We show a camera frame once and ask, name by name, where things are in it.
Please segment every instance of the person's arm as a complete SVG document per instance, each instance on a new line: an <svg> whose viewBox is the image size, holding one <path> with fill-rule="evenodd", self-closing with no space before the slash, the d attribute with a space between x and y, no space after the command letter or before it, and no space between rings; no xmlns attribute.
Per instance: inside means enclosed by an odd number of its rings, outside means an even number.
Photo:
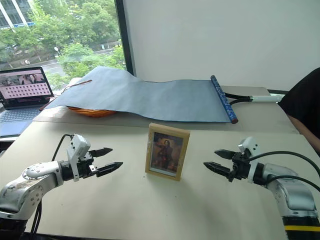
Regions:
<svg viewBox="0 0 320 240"><path fill-rule="evenodd" d="M307 139L311 146L320 153L320 139L317 138L301 121L287 115L295 128Z"/></svg>

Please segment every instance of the picture frame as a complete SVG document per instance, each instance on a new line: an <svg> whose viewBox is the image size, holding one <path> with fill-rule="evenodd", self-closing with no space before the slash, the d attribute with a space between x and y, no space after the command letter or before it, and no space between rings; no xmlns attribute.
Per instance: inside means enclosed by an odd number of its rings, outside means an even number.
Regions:
<svg viewBox="0 0 320 240"><path fill-rule="evenodd" d="M150 123L145 172L180 181L190 131Z"/></svg>

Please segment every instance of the yellow stripe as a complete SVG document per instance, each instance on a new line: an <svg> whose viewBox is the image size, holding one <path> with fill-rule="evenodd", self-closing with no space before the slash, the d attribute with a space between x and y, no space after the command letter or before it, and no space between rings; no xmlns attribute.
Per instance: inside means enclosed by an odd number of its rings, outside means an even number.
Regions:
<svg viewBox="0 0 320 240"><path fill-rule="evenodd" d="M286 231L306 231L306 232L320 232L320 226L284 226Z"/></svg>

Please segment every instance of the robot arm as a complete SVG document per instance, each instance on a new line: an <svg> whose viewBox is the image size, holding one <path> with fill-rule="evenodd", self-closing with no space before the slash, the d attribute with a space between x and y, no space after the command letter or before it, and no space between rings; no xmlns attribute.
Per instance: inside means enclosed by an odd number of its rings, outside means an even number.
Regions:
<svg viewBox="0 0 320 240"><path fill-rule="evenodd" d="M27 167L16 179L0 191L0 238L19 239L28 219L42 197L64 181L101 177L118 169L123 163L113 162L104 167L94 166L94 158L103 156L111 148L91 150L90 143L75 134L67 148L67 161L41 162Z"/></svg>
<svg viewBox="0 0 320 240"><path fill-rule="evenodd" d="M247 179L250 183L269 189L277 203L284 229L289 240L320 239L320 224L313 195L308 187L297 179L280 178L267 183L276 176L298 176L293 170L275 164L262 164L249 158L260 154L258 145L252 137L243 140L238 146L241 152L228 150L215 151L222 158L233 162L232 170L215 162L204 162L211 171L233 179Z"/></svg>

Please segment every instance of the laptop screen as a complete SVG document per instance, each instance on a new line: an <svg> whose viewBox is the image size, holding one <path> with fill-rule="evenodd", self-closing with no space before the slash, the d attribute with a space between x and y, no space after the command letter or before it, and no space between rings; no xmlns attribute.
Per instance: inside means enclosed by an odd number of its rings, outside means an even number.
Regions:
<svg viewBox="0 0 320 240"><path fill-rule="evenodd" d="M53 96L41 67L0 71L0 93L5 108L45 104Z"/></svg>

